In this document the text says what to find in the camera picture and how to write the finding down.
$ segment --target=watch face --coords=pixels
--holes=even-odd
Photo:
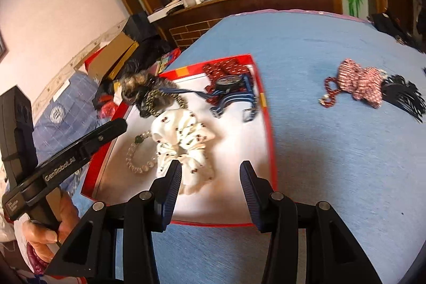
[[[240,82],[242,80],[241,76],[238,75],[228,75],[218,78],[216,84],[220,86],[233,85],[234,83]]]

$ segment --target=blue tablecloth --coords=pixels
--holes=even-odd
[[[386,102],[374,109],[342,93],[325,109],[318,99],[345,58],[403,75],[426,94],[426,56],[366,23],[257,13],[220,21],[169,69],[243,53],[265,86],[280,190],[302,203],[329,201],[383,283],[397,283],[426,239],[425,125]],[[163,284],[253,284],[269,235],[170,225],[153,243]]]

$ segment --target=pearl bracelet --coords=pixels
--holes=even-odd
[[[148,172],[150,168],[153,168],[157,162],[157,156],[154,156],[151,160],[149,160],[146,165],[142,165],[142,166],[136,166],[133,164],[132,159],[133,159],[133,155],[136,152],[136,149],[139,147],[140,144],[142,144],[142,142],[149,138],[150,136],[152,136],[151,131],[144,131],[141,135],[138,135],[135,137],[135,142],[132,143],[129,147],[129,150],[127,152],[127,158],[126,158],[126,162],[127,162],[127,167],[133,172],[133,173],[138,173],[138,174],[142,174],[145,172]]]

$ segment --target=yellow sticker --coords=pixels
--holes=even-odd
[[[265,98],[265,93],[261,93],[260,94],[260,103],[262,105],[262,107],[266,107],[266,98]]]
[[[189,75],[188,67],[176,69],[176,75],[178,77],[188,76]]]

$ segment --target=silver screw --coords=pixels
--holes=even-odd
[[[95,202],[94,204],[93,204],[93,206],[92,206],[92,208],[95,210],[95,211],[100,211],[101,209],[103,209],[104,208],[104,203],[103,202],[101,202],[101,201],[98,201],[98,202]]]
[[[320,209],[323,209],[324,211],[328,211],[331,206],[327,201],[321,201],[320,203],[318,203],[318,207]]]
[[[153,194],[149,190],[145,190],[142,193],[139,194],[139,198],[141,200],[148,200],[153,196]]]
[[[280,201],[284,199],[284,194],[280,192],[273,192],[271,193],[271,198],[273,198],[274,200]]]

